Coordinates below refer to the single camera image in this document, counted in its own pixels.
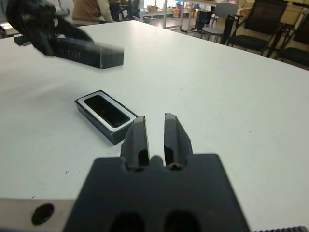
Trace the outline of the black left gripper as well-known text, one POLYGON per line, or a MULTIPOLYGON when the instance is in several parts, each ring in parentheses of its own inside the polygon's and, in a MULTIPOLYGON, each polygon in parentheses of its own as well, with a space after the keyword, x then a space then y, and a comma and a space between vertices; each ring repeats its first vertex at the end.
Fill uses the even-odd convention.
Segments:
POLYGON ((28 40, 35 40, 35 48, 46 56, 57 55, 56 34, 94 43, 82 29, 64 18, 70 15, 67 7, 55 6, 47 0, 7 0, 6 20, 28 40), (39 35, 47 36, 40 40, 39 35))

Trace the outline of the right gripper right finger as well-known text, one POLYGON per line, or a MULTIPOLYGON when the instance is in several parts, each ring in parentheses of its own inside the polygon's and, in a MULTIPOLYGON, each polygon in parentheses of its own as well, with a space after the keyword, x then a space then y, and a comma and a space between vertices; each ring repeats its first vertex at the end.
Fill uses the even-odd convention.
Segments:
POLYGON ((176 115, 165 113, 164 156, 167 168, 183 168, 193 154, 191 140, 176 115))

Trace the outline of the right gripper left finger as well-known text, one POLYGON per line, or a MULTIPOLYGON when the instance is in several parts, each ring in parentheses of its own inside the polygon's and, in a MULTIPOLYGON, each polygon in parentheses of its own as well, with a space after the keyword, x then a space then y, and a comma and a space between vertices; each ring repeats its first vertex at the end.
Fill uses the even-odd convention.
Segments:
POLYGON ((121 155, 127 170, 142 170, 149 165, 145 116, 133 120, 121 145, 121 155))

